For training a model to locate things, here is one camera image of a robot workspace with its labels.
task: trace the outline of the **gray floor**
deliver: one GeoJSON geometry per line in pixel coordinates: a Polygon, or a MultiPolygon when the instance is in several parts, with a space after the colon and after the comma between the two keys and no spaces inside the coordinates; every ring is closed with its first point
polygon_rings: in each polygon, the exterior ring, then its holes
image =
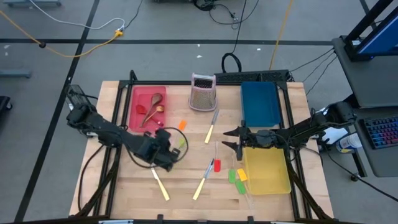
{"type": "MultiPolygon", "coordinates": [[[[45,8],[58,19],[85,23],[94,0],[64,0],[60,8],[45,8]]],[[[221,1],[237,15],[242,0],[221,1]]],[[[248,0],[248,12],[255,0],[248,0]]],[[[376,0],[366,0],[371,7],[376,0]]],[[[103,24],[113,17],[129,20],[139,1],[101,0],[93,25],[103,24]]],[[[276,40],[289,0],[261,0],[252,17],[243,23],[241,39],[276,40]]],[[[19,25],[37,38],[80,39],[83,28],[57,24],[35,9],[8,8],[3,10],[19,25]]],[[[229,22],[223,9],[214,11],[215,18],[229,22]]],[[[296,0],[285,28],[283,40],[329,41],[347,34],[365,15],[359,0],[296,0]]],[[[0,80],[0,95],[12,98],[14,108],[2,122],[0,134],[0,223],[13,221],[21,202],[44,136],[50,124],[65,77],[72,60],[61,58],[36,44],[10,44],[2,39],[24,39],[15,28],[0,19],[0,68],[28,68],[31,79],[0,80]]],[[[102,30],[91,30],[89,39],[108,39],[119,27],[118,22],[102,30]]],[[[170,1],[156,4],[144,0],[141,11],[122,39],[210,39],[231,40],[236,30],[215,24],[207,12],[191,4],[170,1]]],[[[77,44],[49,44],[53,48],[74,54],[77,44]]],[[[86,44],[83,51],[91,48],[86,44]]],[[[87,94],[97,95],[104,80],[127,79],[134,69],[140,80],[189,80],[192,72],[221,71],[221,57],[230,51],[228,44],[111,44],[104,46],[78,62],[73,83],[81,85],[87,94]]],[[[273,45],[239,45],[236,55],[243,70],[267,70],[273,45]]],[[[274,69],[295,68],[326,52],[331,46],[281,45],[274,69]]],[[[319,63],[294,72],[297,81],[303,80],[319,63]]],[[[316,82],[322,65],[306,82],[308,91],[316,82]]],[[[227,60],[227,70],[236,66],[227,60]]],[[[308,96],[311,107],[322,108],[351,93],[345,75],[334,61],[308,96]]],[[[68,215],[78,178],[86,139],[66,125],[67,107],[64,106],[40,174],[25,220],[61,218],[68,215]]],[[[337,161],[355,170],[352,158],[333,154],[337,161]]],[[[369,182],[398,197],[398,178],[378,179],[365,161],[369,182]]],[[[398,204],[369,187],[351,182],[349,176],[324,157],[324,170],[335,217],[363,223],[397,223],[398,204]]]]}

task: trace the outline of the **white cable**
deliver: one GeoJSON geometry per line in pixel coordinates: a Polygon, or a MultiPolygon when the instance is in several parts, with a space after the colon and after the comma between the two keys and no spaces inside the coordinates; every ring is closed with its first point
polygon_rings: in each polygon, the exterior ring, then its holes
{"type": "Polygon", "coordinates": [[[86,28],[89,28],[89,29],[98,30],[98,29],[101,29],[101,28],[103,28],[104,26],[108,25],[109,23],[115,21],[115,20],[120,20],[120,21],[123,21],[123,25],[122,25],[118,30],[124,30],[124,24],[126,23],[126,22],[124,21],[124,19],[121,19],[121,18],[114,18],[114,19],[111,19],[109,22],[105,23],[104,25],[95,28],[95,27],[86,26],[86,25],[84,25],[84,24],[77,24],[77,23],[73,23],[73,22],[61,21],[61,20],[58,20],[58,19],[56,19],[56,18],[50,16],[50,15],[49,15],[48,13],[46,13],[43,9],[41,9],[38,5],[36,5],[36,3],[33,2],[33,0],[29,0],[29,1],[30,1],[38,10],[40,10],[41,12],[43,12],[46,16],[48,16],[49,18],[51,18],[52,20],[54,20],[54,21],[56,21],[56,22],[60,22],[60,23],[63,23],[63,24],[70,24],[70,25],[75,25],[75,26],[82,26],[82,27],[86,27],[86,28]]]}

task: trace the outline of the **blue tray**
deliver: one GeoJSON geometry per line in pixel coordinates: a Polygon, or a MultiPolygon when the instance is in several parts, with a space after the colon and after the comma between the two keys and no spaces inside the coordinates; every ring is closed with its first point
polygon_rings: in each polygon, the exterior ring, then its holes
{"type": "Polygon", "coordinates": [[[279,124],[279,102],[272,82],[242,82],[242,114],[248,127],[272,127],[279,124]]]}

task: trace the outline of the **wooden tabletop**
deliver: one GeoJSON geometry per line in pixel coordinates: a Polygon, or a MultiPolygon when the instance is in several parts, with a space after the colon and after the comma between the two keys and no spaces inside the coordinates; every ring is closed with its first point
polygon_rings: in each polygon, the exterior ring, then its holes
{"type": "MultiPolygon", "coordinates": [[[[118,82],[106,81],[103,82],[99,93],[96,105],[98,113],[109,121],[112,117],[117,90],[118,82]]],[[[171,172],[157,169],[157,173],[170,195],[170,200],[168,202],[164,200],[152,172],[135,165],[126,150],[123,149],[111,218],[156,219],[158,214],[163,214],[165,219],[171,220],[247,220],[250,215],[253,215],[257,221],[294,220],[289,194],[252,196],[254,209],[249,209],[245,196],[238,194],[236,187],[228,182],[228,169],[232,167],[233,151],[221,143],[218,147],[218,156],[222,160],[221,172],[212,172],[206,180],[198,200],[192,200],[208,163],[214,158],[215,142],[238,141],[238,138],[224,136],[223,132],[233,130],[240,124],[242,116],[240,86],[217,86],[220,113],[209,144],[205,144],[204,140],[214,112],[193,111],[189,108],[188,103],[183,103],[188,102],[190,86],[170,85],[166,86],[166,90],[166,125],[177,127],[180,121],[185,119],[187,126],[184,133],[190,146],[186,157],[175,164],[171,172]]],[[[307,119],[310,113],[303,84],[288,83],[288,91],[294,122],[298,123],[307,119]]],[[[281,102],[281,105],[284,121],[287,121],[284,102],[281,102]]],[[[310,140],[307,146],[317,151],[315,141],[310,140]]],[[[99,147],[100,144],[96,138],[88,140],[81,167],[99,147]]],[[[332,217],[333,212],[321,160],[315,153],[305,150],[301,150],[300,153],[307,189],[326,214],[332,217]]],[[[103,157],[104,150],[90,162],[86,169],[82,188],[82,204],[87,202],[98,186],[103,157]]],[[[78,211],[77,190],[78,185],[76,185],[70,214],[75,214],[78,211]]],[[[104,205],[108,196],[107,191],[103,194],[102,213],[104,213],[104,205]]],[[[301,194],[298,189],[297,195],[300,216],[304,217],[301,194]]]]}

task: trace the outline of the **knife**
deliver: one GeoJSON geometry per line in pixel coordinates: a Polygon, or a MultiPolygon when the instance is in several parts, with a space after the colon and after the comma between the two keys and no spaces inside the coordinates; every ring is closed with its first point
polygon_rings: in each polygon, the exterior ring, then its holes
{"type": "Polygon", "coordinates": [[[213,127],[214,127],[214,124],[216,123],[218,112],[219,112],[219,110],[216,110],[216,112],[214,113],[213,120],[211,121],[211,126],[210,126],[210,129],[209,129],[209,132],[207,132],[207,136],[206,136],[206,139],[205,139],[205,143],[206,144],[208,144],[209,141],[210,141],[210,136],[211,136],[211,133],[213,132],[213,127]]]}
{"type": "Polygon", "coordinates": [[[205,180],[207,179],[207,177],[209,176],[209,173],[210,173],[211,169],[213,168],[213,164],[214,164],[214,159],[211,160],[209,166],[207,167],[207,170],[206,170],[206,172],[205,172],[205,175],[203,175],[203,178],[201,179],[201,182],[200,182],[200,184],[199,184],[199,186],[198,186],[198,188],[197,188],[197,191],[196,191],[195,194],[193,195],[193,198],[192,198],[192,199],[194,199],[194,200],[198,199],[199,194],[200,194],[200,191],[201,191],[201,189],[202,189],[202,187],[203,187],[203,184],[205,183],[205,180]]]}
{"type": "Polygon", "coordinates": [[[157,180],[157,183],[159,184],[159,187],[160,187],[160,189],[161,189],[161,191],[163,193],[164,199],[166,201],[170,200],[169,194],[167,193],[166,188],[163,186],[162,181],[160,181],[159,176],[157,175],[157,173],[155,171],[155,168],[152,167],[150,169],[151,169],[155,179],[157,180]]]}

